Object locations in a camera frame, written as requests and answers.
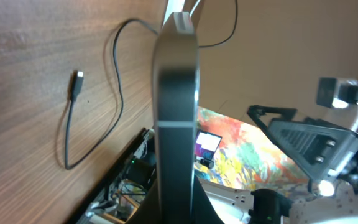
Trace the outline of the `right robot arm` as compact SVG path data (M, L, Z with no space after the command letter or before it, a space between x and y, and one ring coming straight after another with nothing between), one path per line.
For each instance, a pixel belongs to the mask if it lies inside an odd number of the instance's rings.
M295 109L254 105L248 115L263 133L317 182L321 196L293 202L270 189L239 190L200 180L213 210L231 223L358 223L358 103L350 128L306 118Z

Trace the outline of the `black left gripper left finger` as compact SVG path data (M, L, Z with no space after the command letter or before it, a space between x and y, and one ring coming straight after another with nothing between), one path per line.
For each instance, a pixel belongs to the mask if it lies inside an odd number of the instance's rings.
M158 182L155 181L135 214L126 224L159 224Z

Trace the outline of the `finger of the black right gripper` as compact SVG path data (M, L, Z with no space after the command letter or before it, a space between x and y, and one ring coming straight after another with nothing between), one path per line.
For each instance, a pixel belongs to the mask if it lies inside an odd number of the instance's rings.
M247 110L247 115L249 118L276 146L280 146L280 144L269 131L270 123L275 119L292 121L296 114L297 109L295 108L282 108L262 105L251 105Z
M358 134L343 128L271 120L271 140L309 177L333 182L358 152Z

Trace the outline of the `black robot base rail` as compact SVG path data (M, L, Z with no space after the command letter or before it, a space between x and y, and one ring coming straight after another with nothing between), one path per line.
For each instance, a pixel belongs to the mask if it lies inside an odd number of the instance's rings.
M125 223L140 207L155 180L154 133L143 129L67 223Z

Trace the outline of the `blue Galaxy S25 smartphone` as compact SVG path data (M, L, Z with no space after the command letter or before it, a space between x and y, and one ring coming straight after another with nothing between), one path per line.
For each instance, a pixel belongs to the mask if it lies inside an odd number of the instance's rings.
M155 43L152 95L162 223L191 223L198 40L189 12L173 12Z

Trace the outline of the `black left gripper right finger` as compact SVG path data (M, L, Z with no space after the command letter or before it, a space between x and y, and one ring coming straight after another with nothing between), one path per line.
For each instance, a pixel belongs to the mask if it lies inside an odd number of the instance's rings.
M194 224L224 224L219 218L200 181L194 176L193 184L193 223Z

